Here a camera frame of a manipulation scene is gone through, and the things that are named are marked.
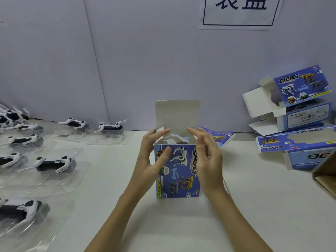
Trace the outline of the person's right hand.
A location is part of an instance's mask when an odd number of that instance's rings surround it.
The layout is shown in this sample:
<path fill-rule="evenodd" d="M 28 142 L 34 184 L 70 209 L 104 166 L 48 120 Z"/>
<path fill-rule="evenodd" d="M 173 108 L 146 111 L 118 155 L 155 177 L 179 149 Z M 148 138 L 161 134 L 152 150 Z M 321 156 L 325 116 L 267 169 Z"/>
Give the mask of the person's right hand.
<path fill-rule="evenodd" d="M 222 177 L 223 157 L 214 138 L 204 129 L 187 127 L 187 131 L 194 136 L 204 136 L 207 145 L 207 159 L 198 159 L 196 163 L 197 174 L 201 188 L 208 198 L 213 201 L 219 194 L 225 194 Z"/>

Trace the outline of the person's left hand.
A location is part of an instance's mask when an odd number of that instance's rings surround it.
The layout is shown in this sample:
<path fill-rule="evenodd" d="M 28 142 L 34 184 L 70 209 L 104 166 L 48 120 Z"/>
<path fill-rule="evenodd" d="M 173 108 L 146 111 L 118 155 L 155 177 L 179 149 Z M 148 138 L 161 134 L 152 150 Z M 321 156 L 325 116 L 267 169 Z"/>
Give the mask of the person's left hand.
<path fill-rule="evenodd" d="M 143 136 L 137 162 L 124 195 L 141 199 L 152 187 L 161 169 L 155 169 L 154 164 L 150 164 L 149 157 L 154 150 L 154 143 L 169 132 L 169 128 L 158 132 L 154 128 Z"/>

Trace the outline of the blue toy box with flap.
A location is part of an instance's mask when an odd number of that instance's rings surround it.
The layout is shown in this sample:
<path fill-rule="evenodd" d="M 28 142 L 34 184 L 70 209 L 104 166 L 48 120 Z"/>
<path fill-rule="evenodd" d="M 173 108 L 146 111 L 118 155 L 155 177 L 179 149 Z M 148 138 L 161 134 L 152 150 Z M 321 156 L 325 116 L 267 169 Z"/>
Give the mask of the blue toy box with flap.
<path fill-rule="evenodd" d="M 187 127 L 198 130 L 199 100 L 159 100 L 155 103 L 157 132 L 170 129 L 168 134 L 155 141 L 155 161 L 165 148 L 171 154 L 156 179 L 157 198 L 190 198 L 200 193 L 197 175 L 197 137 Z"/>

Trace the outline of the person's right forearm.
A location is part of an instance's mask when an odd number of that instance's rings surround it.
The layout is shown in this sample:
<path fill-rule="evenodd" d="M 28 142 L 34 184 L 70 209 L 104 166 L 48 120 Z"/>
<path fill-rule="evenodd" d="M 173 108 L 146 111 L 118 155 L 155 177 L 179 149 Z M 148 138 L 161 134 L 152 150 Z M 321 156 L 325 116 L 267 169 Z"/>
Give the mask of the person's right forearm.
<path fill-rule="evenodd" d="M 219 217 L 235 252 L 274 252 L 244 218 L 224 187 L 205 190 L 204 194 Z"/>

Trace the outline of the person's left forearm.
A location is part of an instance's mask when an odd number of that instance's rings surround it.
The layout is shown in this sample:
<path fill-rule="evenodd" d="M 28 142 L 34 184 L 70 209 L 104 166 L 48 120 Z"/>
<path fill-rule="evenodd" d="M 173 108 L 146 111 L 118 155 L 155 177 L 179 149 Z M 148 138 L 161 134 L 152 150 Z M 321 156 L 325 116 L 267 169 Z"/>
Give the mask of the person's left forearm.
<path fill-rule="evenodd" d="M 142 188 L 128 186 L 84 252 L 118 252 L 120 242 L 134 209 L 152 186 L 153 183 Z"/>

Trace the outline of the flattened blue toy box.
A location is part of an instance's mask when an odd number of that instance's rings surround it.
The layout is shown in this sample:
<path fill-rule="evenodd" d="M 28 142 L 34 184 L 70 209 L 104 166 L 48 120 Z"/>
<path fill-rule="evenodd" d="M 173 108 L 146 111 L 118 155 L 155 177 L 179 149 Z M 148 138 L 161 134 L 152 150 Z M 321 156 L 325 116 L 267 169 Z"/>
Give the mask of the flattened blue toy box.
<path fill-rule="evenodd" d="M 208 132 L 215 140 L 218 147 L 223 147 L 228 144 L 236 135 L 233 131 L 213 131 L 205 127 L 199 127 Z"/>

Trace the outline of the group of clear plastic trays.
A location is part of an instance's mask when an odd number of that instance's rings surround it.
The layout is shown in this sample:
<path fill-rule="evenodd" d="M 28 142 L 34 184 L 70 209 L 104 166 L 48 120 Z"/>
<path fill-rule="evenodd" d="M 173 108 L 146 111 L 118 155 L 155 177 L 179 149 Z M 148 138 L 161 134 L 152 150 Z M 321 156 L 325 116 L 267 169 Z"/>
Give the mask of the group of clear plastic trays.
<path fill-rule="evenodd" d="M 7 138 L 9 134 L 33 134 L 39 132 L 44 137 L 44 142 L 51 142 L 46 150 L 51 149 L 72 149 L 61 148 L 63 143 L 76 143 L 79 145 L 99 149 L 100 146 L 108 146 L 112 149 L 125 146 L 132 132 L 127 127 L 127 120 L 117 123 L 90 123 L 89 120 L 69 119 L 66 122 L 52 123 L 48 121 L 32 121 L 29 113 L 20 110 L 9 110 L 0 105 L 0 137 Z M 102 161 L 102 153 L 90 159 L 83 150 L 82 159 L 90 163 L 83 174 L 77 178 L 73 177 L 71 182 L 58 189 L 57 196 L 49 202 L 56 209 L 51 210 L 43 222 L 33 224 L 23 232 L 7 233 L 7 224 L 0 225 L 0 252 L 45 252 L 53 241 L 63 222 L 68 217 L 74 204 L 74 197 L 81 186 L 81 183 L 90 167 L 97 167 L 96 172 L 101 170 L 99 162 Z"/>

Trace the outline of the blue toy box lying down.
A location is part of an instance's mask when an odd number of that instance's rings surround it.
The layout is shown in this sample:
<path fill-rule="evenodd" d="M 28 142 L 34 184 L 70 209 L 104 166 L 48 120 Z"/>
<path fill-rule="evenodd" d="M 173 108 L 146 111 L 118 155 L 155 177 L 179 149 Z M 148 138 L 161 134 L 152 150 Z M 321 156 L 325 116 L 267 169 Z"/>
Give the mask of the blue toy box lying down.
<path fill-rule="evenodd" d="M 288 170 L 313 170 L 336 151 L 336 125 L 257 136 L 259 153 L 282 152 Z"/>

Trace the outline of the group of toy robot dogs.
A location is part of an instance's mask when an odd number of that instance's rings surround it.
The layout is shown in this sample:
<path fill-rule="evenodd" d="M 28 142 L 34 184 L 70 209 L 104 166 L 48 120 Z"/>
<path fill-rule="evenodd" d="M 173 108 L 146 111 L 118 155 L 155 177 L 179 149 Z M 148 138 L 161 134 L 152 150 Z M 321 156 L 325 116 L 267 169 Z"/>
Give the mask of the group of toy robot dogs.
<path fill-rule="evenodd" d="M 46 150 L 50 143 L 35 130 L 0 137 L 0 225 L 7 233 L 43 222 L 56 209 L 49 201 L 58 189 L 90 166 L 81 148 Z"/>

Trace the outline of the open blue toy box white flaps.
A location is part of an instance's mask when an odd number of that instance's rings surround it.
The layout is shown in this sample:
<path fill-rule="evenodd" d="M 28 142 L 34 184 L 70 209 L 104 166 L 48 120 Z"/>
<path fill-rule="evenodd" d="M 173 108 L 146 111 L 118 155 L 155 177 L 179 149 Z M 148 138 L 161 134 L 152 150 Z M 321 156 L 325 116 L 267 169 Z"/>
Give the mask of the open blue toy box white flaps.
<path fill-rule="evenodd" d="M 259 118 L 249 127 L 262 136 L 324 124 L 331 116 L 332 103 L 323 97 L 332 89 L 318 65 L 258 84 L 242 96 L 250 117 Z"/>

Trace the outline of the brown cardboard carton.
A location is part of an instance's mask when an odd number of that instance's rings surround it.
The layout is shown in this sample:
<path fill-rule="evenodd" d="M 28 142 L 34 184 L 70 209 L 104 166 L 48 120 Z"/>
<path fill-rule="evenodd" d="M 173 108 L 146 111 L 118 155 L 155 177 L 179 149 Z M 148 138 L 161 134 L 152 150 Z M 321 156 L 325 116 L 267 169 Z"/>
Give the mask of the brown cardboard carton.
<path fill-rule="evenodd" d="M 336 151 L 312 171 L 313 181 L 336 201 Z"/>

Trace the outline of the white paper sign blue frame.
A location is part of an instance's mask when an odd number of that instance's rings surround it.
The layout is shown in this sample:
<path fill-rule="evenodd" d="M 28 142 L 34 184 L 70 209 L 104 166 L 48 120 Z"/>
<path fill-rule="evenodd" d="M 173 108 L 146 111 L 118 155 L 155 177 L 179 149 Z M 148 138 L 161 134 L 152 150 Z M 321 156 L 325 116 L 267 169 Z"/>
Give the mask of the white paper sign blue frame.
<path fill-rule="evenodd" d="M 199 29 L 268 30 L 283 0 L 200 0 Z"/>

